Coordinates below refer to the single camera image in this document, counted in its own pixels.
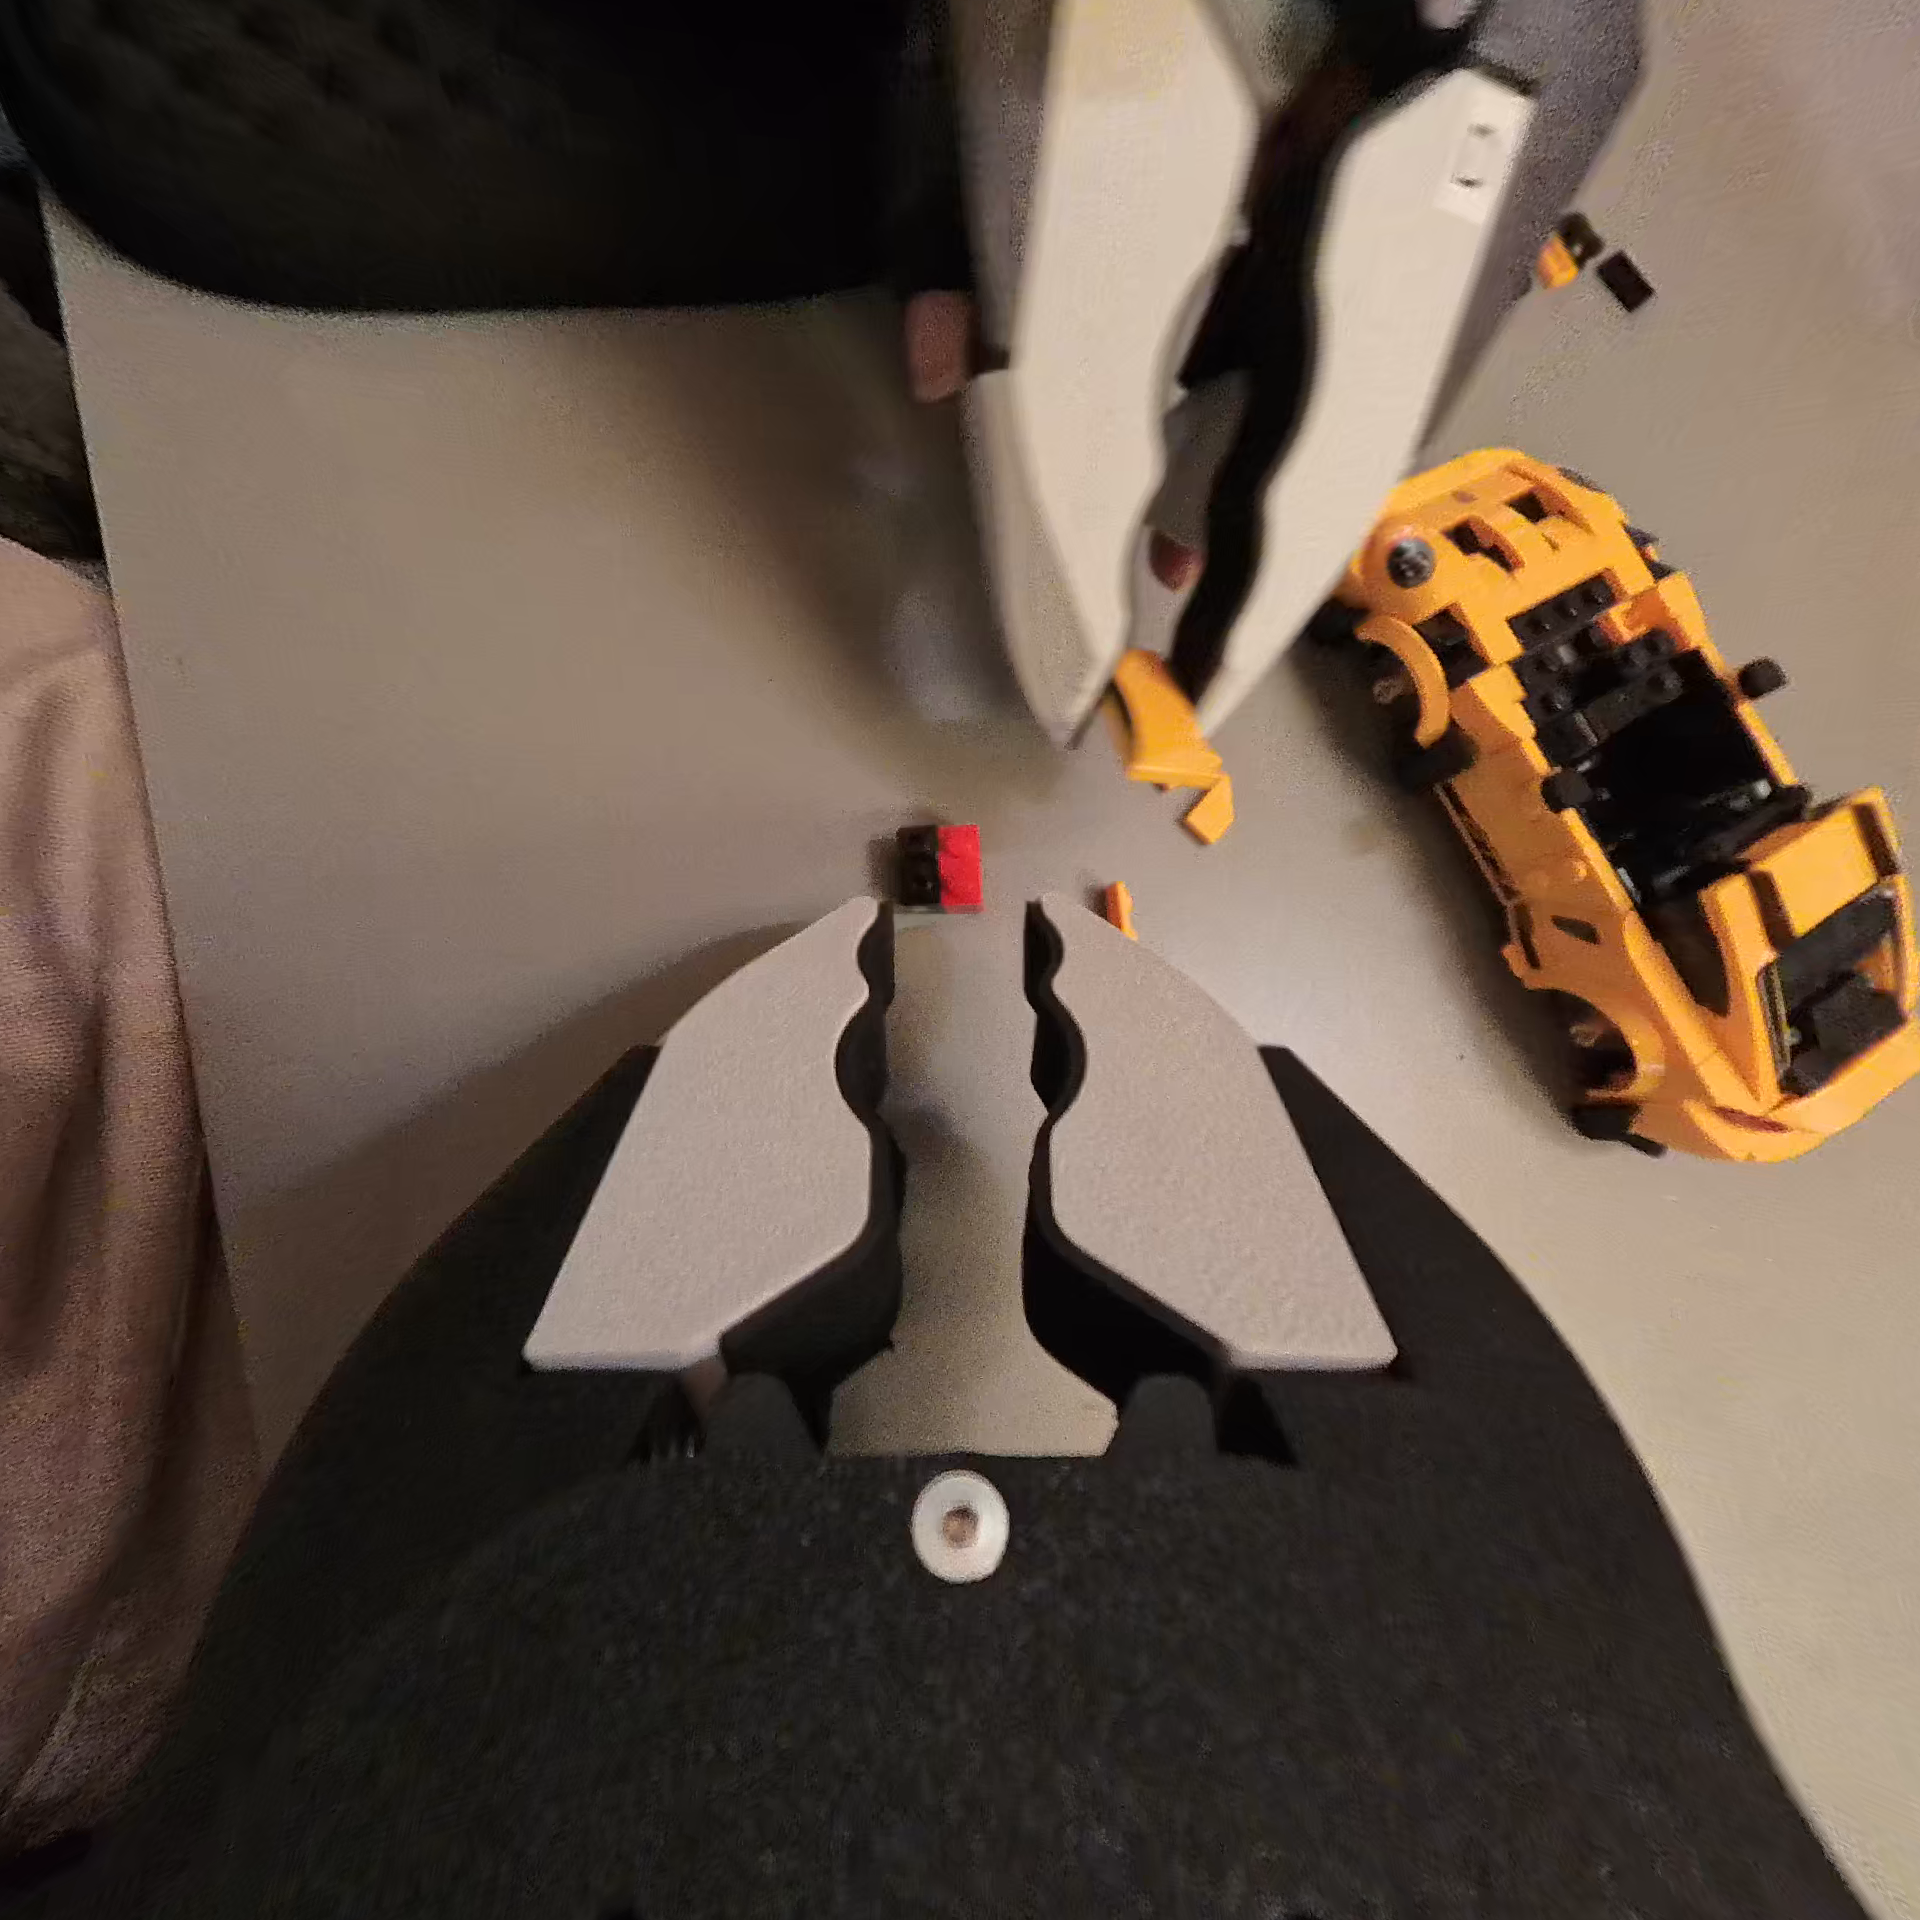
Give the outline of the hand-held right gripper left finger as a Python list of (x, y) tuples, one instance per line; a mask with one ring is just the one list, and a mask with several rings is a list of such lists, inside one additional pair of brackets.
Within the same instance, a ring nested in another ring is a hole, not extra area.
[(855, 897), (668, 1028), (521, 1346), (531, 1370), (765, 1377), (827, 1439), (900, 1313), (894, 991), (894, 907)]

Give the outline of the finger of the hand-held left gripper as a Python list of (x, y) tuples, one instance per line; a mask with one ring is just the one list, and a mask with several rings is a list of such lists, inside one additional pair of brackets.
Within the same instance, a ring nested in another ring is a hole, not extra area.
[(1206, 734), (1302, 634), (1403, 478), (1482, 275), (1533, 106), (1458, 67), (1340, 155), (1310, 251), (1302, 410), (1263, 480), (1259, 559), (1193, 698)]
[(999, 636), (1057, 746), (1082, 737), (1134, 624), (1170, 366), (1257, 106), (1218, 6), (959, 8), (969, 480)]

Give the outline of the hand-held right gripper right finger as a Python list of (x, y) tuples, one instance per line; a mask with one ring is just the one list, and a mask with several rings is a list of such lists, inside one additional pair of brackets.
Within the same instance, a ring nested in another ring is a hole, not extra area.
[(1380, 1377), (1398, 1356), (1259, 1046), (1153, 947), (1075, 897), (1023, 910), (1042, 1105), (1023, 1322), (1118, 1415), (1193, 1386), (1220, 1449), (1283, 1449), (1270, 1377)]

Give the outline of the pile of small lego parts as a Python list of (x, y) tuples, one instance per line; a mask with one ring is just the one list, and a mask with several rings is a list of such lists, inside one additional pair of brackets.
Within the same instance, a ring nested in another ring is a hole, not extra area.
[(1639, 313), (1654, 297), (1652, 284), (1635, 259), (1610, 249), (1593, 222), (1573, 211), (1539, 248), (1533, 282), (1546, 294), (1561, 294), (1588, 273), (1628, 316)]

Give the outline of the orange lego tile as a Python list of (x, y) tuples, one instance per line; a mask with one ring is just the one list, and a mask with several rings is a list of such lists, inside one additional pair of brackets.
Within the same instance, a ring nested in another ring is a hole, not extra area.
[(1099, 710), (1130, 782), (1210, 793), (1225, 777), (1163, 657), (1145, 649), (1119, 654)]

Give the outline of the orange lego car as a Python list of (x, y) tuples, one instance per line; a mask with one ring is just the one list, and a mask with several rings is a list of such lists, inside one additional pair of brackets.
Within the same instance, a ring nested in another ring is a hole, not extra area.
[(1513, 448), (1402, 482), (1313, 632), (1373, 680), (1513, 978), (1573, 1051), (1567, 1119), (1647, 1158), (1785, 1163), (1915, 1081), (1915, 912), (1878, 787), (1820, 799), (1691, 579)]

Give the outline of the person's left hand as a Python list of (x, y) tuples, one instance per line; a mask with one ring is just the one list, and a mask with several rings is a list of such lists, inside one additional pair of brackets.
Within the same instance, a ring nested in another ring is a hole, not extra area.
[(954, 400), (977, 371), (977, 305), (959, 291), (922, 291), (903, 305), (905, 383), (914, 402)]

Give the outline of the black round mesh pad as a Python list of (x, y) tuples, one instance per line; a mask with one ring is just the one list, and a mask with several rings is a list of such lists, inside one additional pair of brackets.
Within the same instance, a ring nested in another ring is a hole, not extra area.
[(61, 206), (212, 297), (977, 288), (932, 6), (4, 2), (2, 82)]

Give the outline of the black fleece jacket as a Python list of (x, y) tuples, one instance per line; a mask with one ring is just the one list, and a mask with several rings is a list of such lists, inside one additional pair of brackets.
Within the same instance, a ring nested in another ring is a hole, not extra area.
[(105, 569), (41, 183), (2, 127), (2, 538)]

